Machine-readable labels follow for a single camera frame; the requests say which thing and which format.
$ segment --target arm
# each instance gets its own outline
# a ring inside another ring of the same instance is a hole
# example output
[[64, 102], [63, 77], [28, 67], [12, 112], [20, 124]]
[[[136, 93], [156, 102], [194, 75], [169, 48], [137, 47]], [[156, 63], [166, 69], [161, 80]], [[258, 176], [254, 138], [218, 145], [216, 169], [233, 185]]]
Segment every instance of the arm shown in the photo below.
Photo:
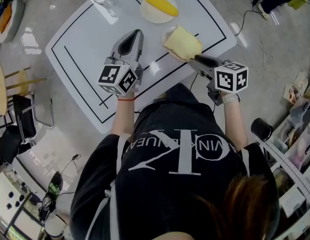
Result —
[[239, 101], [224, 104], [226, 136], [234, 143], [237, 150], [248, 145], [245, 125], [241, 117]]
[[111, 134], [131, 134], [130, 139], [133, 139], [135, 102], [132, 99], [134, 97], [133, 92], [126, 96], [119, 96], [121, 100], [118, 101], [115, 119], [110, 131]]

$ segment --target gray floor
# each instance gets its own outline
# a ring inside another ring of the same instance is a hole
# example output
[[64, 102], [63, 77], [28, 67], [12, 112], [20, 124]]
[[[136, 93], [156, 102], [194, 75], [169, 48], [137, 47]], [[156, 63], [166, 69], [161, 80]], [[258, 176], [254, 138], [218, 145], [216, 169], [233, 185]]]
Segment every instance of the gray floor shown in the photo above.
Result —
[[[62, 170], [75, 154], [81, 154], [77, 161], [82, 168], [89, 155], [104, 137], [79, 109], [56, 75], [45, 54], [45, 47], [56, 31], [68, 17], [86, 0], [25, 0], [26, 10], [19, 31], [11, 43], [0, 47], [0, 64], [6, 74], [31, 66], [29, 78], [47, 77], [46, 82], [32, 86], [36, 90], [37, 100], [43, 103], [40, 108], [43, 117], [47, 117], [48, 97], [53, 99], [55, 127], [42, 127], [37, 137], [37, 146], [30, 154], [21, 159], [40, 182], [47, 185], [51, 171]], [[252, 0], [210, 0], [228, 23], [237, 20], [242, 24], [246, 10], [251, 9]], [[310, 4], [299, 10], [280, 6], [273, 12], [270, 20], [264, 20], [256, 13], [248, 13], [238, 44], [244, 47], [251, 69], [257, 71], [263, 63], [264, 43], [266, 53], [273, 56], [273, 61], [266, 57], [267, 70], [250, 74], [249, 87], [241, 92], [242, 113], [249, 139], [253, 140], [249, 128], [255, 118], [261, 117], [270, 124], [275, 124], [286, 112], [288, 103], [282, 94], [286, 83], [291, 83], [299, 71], [307, 70], [310, 58]], [[235, 46], [221, 56], [247, 64], [239, 46]], [[190, 87], [195, 74], [183, 82]], [[207, 82], [198, 77], [192, 91], [200, 102], [212, 105], [207, 96]], [[224, 128], [223, 107], [215, 111], [217, 122]], [[65, 170], [66, 182], [71, 183], [76, 175], [73, 165]]]

